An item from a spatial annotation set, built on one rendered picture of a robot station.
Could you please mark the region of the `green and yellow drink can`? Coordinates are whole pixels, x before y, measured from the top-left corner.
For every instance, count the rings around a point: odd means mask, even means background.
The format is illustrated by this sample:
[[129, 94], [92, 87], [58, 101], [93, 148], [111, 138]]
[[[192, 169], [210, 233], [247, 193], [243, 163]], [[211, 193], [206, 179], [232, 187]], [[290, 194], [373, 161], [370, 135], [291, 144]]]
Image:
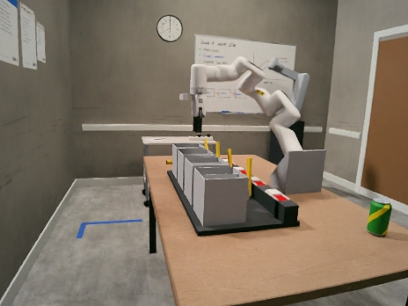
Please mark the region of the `green and yellow drink can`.
[[391, 201], [384, 198], [374, 198], [371, 202], [367, 231], [374, 236], [387, 234], [391, 215]]

